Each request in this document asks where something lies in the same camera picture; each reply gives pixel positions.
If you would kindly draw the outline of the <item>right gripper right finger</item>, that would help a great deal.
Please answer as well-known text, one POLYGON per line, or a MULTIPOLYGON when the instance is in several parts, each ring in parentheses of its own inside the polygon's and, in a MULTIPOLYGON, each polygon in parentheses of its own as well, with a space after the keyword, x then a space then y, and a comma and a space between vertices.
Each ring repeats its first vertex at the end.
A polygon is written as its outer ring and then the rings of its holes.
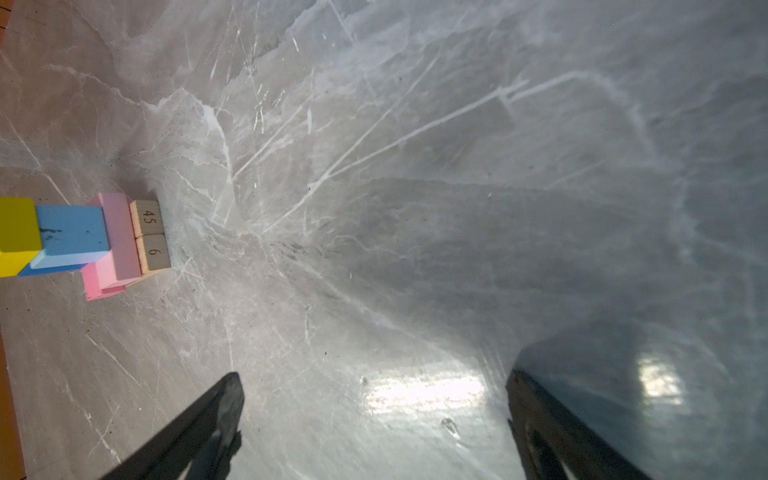
POLYGON ((529 374, 507 380, 510 430, 528 479, 646 479, 529 374))

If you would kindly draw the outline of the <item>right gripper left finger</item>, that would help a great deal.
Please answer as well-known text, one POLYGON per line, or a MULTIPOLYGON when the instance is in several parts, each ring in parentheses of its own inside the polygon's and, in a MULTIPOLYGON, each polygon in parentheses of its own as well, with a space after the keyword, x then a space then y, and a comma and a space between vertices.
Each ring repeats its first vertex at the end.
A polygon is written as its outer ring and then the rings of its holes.
POLYGON ((106 479, 225 479, 242 444, 245 395, 238 373, 224 375, 106 479))

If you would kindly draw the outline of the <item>dark pink rectangular block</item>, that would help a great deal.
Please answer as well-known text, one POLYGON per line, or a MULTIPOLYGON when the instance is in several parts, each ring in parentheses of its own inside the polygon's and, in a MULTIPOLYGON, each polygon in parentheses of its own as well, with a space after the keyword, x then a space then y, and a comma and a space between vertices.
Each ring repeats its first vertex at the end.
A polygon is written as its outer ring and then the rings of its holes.
POLYGON ((101 288, 99 285, 98 272, 94 263, 86 264, 81 269, 81 273, 84 282, 85 296, 88 301, 110 298, 126 290, 125 286, 101 288))

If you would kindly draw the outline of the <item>engraved wooden plank block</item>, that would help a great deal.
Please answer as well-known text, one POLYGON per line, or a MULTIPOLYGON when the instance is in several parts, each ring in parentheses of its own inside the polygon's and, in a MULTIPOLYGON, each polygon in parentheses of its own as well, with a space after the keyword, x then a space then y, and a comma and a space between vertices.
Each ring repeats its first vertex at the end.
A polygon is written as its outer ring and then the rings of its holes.
POLYGON ((142 277, 153 276, 171 267, 164 234, 143 235, 136 239, 142 277))

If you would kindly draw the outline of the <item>light pink rectangular block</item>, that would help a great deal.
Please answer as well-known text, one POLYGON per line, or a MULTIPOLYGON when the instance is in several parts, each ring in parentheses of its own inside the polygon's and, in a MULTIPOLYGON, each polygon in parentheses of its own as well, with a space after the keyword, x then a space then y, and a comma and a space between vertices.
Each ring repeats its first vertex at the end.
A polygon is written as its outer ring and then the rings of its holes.
POLYGON ((102 209, 110 247, 109 252, 94 263, 100 287, 127 286, 140 279, 142 273, 126 195, 98 193, 89 205, 102 209))

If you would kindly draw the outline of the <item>plain wooden plank block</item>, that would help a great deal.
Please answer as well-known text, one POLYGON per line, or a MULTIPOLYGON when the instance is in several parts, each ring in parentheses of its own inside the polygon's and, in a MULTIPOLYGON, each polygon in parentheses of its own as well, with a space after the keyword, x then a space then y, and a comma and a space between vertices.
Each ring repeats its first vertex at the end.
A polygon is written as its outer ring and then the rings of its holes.
POLYGON ((164 233, 160 205, 155 200, 134 200, 129 205, 135 238, 164 233))

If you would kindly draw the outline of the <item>dark blue cube block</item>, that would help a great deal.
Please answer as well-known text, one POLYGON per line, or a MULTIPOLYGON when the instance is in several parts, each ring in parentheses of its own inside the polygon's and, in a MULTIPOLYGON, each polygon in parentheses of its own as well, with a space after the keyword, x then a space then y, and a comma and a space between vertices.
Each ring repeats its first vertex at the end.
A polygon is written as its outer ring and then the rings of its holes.
POLYGON ((34 269, 30 265, 26 265, 24 269, 18 274, 18 277, 31 277, 31 276, 48 275, 48 274, 60 273, 60 272, 79 271, 83 267, 84 267, 84 264, 34 269))

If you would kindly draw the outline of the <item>light blue cube block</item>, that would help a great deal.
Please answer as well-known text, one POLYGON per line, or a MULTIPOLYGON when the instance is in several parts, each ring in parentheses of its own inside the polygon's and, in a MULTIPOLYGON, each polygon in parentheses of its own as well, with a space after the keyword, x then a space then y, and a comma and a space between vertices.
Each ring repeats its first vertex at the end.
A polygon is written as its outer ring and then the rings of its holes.
POLYGON ((97 206, 36 206, 42 250, 31 269, 85 265, 110 251, 103 209, 97 206))

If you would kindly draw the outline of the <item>yellow rectangular block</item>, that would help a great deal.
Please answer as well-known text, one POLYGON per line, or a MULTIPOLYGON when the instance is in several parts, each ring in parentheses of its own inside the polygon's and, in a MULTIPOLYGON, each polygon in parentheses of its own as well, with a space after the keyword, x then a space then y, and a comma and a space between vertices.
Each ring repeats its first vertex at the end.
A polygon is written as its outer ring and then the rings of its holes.
POLYGON ((17 276, 42 250, 35 204, 29 198, 1 198, 1 277, 17 276))

